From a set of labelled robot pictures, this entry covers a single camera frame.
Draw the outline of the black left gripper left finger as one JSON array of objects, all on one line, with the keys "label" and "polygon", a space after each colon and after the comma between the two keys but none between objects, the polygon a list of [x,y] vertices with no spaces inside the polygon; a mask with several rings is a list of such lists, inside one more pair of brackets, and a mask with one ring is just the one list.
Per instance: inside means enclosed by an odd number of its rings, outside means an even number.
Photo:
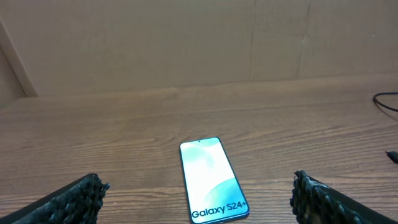
[{"label": "black left gripper left finger", "polygon": [[96,224],[109,183],[87,174],[1,218],[2,224]]}]

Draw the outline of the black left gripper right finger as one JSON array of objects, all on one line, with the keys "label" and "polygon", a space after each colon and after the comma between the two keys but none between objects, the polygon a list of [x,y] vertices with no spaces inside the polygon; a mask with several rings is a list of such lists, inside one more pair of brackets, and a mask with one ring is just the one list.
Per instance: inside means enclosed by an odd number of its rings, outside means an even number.
[{"label": "black left gripper right finger", "polygon": [[397,224],[365,205],[310,177],[295,172],[290,206],[300,224]]}]

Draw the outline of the Samsung Galaxy smartphone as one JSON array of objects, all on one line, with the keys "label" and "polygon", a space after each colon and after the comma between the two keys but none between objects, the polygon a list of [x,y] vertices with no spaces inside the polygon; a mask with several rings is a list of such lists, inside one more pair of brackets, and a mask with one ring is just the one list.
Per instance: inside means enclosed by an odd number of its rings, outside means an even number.
[{"label": "Samsung Galaxy smartphone", "polygon": [[180,158],[192,223],[249,216],[249,204],[218,137],[181,143]]}]

